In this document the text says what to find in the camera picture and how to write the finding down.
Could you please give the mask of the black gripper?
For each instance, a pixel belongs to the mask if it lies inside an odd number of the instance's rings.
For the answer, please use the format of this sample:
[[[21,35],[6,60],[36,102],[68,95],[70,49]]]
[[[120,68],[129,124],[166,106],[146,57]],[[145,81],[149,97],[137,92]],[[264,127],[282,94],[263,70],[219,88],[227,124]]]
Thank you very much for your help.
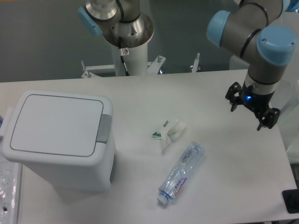
[[[231,105],[230,111],[233,112],[238,105],[243,104],[247,109],[252,111],[258,119],[258,131],[262,127],[272,129],[280,116],[280,110],[278,108],[269,107],[269,102],[274,91],[268,94],[258,94],[253,92],[253,90],[254,87],[252,85],[246,86],[245,83],[243,83],[243,85],[240,86],[238,82],[234,82],[225,95],[225,99],[228,100]]]

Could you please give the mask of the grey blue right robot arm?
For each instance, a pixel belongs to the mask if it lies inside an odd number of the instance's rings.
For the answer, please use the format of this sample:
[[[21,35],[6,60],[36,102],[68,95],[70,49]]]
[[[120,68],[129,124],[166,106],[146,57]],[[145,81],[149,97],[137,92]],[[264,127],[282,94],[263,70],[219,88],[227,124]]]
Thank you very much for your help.
[[[265,121],[277,118],[280,110],[269,102],[297,46],[294,32],[272,25],[297,0],[242,0],[235,13],[217,12],[210,20],[207,39],[249,64],[243,84],[234,83],[225,98],[231,111],[243,105]]]

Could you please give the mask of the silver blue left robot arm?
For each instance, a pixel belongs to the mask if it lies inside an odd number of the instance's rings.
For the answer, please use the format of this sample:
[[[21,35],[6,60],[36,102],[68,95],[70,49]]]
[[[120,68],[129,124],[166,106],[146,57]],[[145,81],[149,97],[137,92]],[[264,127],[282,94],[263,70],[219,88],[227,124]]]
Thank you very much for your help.
[[[207,38],[249,64],[244,83],[233,83],[226,99],[232,110],[243,105],[259,121],[259,128],[273,128],[280,110],[269,102],[288,63],[282,29],[273,26],[288,8],[287,0],[241,0],[235,13],[217,12],[207,26]],[[113,38],[118,47],[136,46],[145,33],[137,0],[88,0],[78,10],[81,21],[94,35]]]

